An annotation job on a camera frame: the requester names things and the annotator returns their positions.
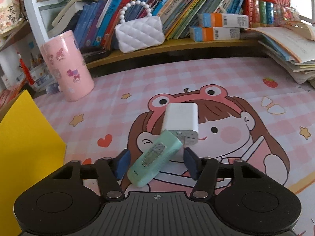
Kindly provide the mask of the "yellow cardboard box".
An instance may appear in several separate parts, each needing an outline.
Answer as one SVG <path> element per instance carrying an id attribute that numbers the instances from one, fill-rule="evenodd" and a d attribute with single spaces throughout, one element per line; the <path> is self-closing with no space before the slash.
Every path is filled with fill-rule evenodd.
<path id="1" fill-rule="evenodd" d="M 62 166 L 66 143 L 24 90 L 1 109 L 1 235 L 18 235 L 21 193 Z"/>

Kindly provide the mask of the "upper orange blue box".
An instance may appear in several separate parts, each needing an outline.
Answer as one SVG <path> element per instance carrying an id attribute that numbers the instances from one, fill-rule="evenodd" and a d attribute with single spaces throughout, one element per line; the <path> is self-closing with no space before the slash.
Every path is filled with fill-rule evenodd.
<path id="1" fill-rule="evenodd" d="M 198 22 L 201 27 L 229 27 L 248 28 L 249 18 L 242 14 L 230 13 L 198 13 Z"/>

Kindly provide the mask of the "white quilted pearl handbag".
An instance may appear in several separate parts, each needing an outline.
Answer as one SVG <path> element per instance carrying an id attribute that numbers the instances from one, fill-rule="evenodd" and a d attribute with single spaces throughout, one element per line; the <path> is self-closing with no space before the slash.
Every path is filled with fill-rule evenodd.
<path id="1" fill-rule="evenodd" d="M 135 5 L 142 6 L 147 16 L 126 21 L 125 15 L 127 10 Z M 131 53 L 159 46 L 165 40 L 160 17 L 153 16 L 149 5 L 140 0 L 130 1 L 120 10 L 119 23 L 115 26 L 115 35 L 118 40 L 119 49 L 123 53 Z"/>

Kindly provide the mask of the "pink cartoon table mat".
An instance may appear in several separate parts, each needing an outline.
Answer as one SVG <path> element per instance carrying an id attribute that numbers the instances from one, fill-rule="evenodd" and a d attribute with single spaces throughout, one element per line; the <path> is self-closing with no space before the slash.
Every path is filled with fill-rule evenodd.
<path id="1" fill-rule="evenodd" d="M 297 235 L 314 235 L 314 89 L 268 58 L 154 65 L 95 80 L 77 102 L 35 100 L 66 142 L 65 159 L 90 164 L 128 149 L 137 160 L 164 131 L 199 157 L 242 159 L 302 203 Z"/>

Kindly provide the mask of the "mint green small device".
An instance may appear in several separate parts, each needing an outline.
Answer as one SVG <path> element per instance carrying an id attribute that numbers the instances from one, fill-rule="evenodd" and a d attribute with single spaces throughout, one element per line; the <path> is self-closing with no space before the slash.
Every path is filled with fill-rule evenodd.
<path id="1" fill-rule="evenodd" d="M 183 143 L 169 131 L 160 135 L 143 132 L 137 138 L 141 155 L 133 162 L 127 178 L 137 188 L 147 185 L 169 160 L 183 147 Z"/>

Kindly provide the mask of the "red hanging tassel ornament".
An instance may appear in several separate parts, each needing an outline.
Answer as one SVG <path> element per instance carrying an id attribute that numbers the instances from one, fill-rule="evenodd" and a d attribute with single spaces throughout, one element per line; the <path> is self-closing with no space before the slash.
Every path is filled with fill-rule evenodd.
<path id="1" fill-rule="evenodd" d="M 19 59 L 21 68 L 22 68 L 22 70 L 23 70 L 23 73 L 25 74 L 25 77 L 26 77 L 26 79 L 27 79 L 29 85 L 30 85 L 30 86 L 33 86 L 34 83 L 35 83 L 35 81 L 33 80 L 29 69 L 27 68 L 27 66 L 25 65 L 23 59 L 21 58 L 21 54 L 18 52 L 17 55 L 18 55 L 18 59 Z"/>

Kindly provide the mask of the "stack of open books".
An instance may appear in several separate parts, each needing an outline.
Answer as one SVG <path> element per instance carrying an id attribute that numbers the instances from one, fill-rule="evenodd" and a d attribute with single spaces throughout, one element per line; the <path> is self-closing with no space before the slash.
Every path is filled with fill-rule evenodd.
<path id="1" fill-rule="evenodd" d="M 268 56 L 298 84 L 314 86 L 314 26 L 298 21 L 284 21 L 279 27 L 248 28 L 263 36 L 260 43 Z"/>

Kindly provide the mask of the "lower orange blue box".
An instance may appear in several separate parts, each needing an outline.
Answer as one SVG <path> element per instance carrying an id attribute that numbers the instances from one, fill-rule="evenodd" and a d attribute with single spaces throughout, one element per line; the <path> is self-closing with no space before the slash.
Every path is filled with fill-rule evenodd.
<path id="1" fill-rule="evenodd" d="M 190 27 L 190 38 L 194 42 L 239 40 L 240 28 L 193 26 Z"/>

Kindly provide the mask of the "white power adapter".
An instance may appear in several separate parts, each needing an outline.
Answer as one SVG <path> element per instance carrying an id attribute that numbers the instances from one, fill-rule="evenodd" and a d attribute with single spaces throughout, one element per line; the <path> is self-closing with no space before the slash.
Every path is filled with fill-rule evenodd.
<path id="1" fill-rule="evenodd" d="M 184 145 L 198 142 L 199 117 L 196 103 L 171 103 L 164 113 L 161 132 L 169 131 Z"/>

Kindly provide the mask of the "pink cartoon cylinder canister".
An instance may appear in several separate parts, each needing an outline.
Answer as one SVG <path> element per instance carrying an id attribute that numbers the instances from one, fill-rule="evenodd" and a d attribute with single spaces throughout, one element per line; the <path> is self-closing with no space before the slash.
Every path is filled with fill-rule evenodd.
<path id="1" fill-rule="evenodd" d="M 94 80 L 71 30 L 51 38 L 40 51 L 67 101 L 78 101 L 94 89 Z"/>

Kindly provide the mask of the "orange blue box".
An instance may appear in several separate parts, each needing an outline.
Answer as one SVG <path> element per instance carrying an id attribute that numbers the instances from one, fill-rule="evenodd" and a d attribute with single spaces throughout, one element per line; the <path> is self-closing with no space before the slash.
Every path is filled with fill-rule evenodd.
<path id="1" fill-rule="evenodd" d="M 248 28 L 249 18 L 242 14 L 230 13 L 198 13 L 198 22 L 201 27 L 229 27 Z"/>
<path id="2" fill-rule="evenodd" d="M 194 42 L 239 40 L 240 28 L 193 26 L 190 27 L 190 38 Z"/>

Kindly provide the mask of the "small spray bottle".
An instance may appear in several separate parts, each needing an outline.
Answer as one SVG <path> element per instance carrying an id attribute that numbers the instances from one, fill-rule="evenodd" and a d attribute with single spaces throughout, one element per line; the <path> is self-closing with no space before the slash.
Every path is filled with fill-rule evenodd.
<path id="1" fill-rule="evenodd" d="M 60 86 L 59 86 L 58 82 L 55 82 L 55 83 L 48 85 L 45 90 L 46 90 L 47 94 L 55 94 L 55 93 L 60 92 Z"/>

